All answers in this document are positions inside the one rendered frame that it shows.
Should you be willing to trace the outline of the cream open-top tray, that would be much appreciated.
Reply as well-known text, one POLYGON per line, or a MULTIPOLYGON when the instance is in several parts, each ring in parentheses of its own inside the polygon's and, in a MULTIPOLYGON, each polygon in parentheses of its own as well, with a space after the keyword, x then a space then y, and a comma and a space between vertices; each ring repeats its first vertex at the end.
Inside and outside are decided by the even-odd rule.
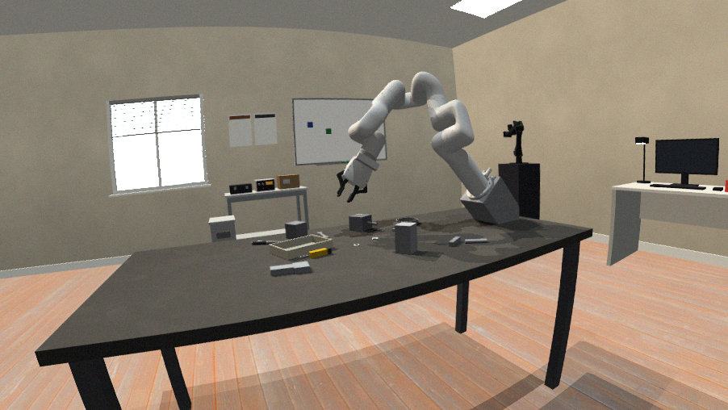
POLYGON ((322 236, 310 235, 270 244, 269 247, 270 253, 272 253, 273 255, 282 257, 287 260, 291 260, 293 258, 308 255, 308 252, 313 250, 323 249, 327 247, 333 248, 333 239, 325 238, 322 236))

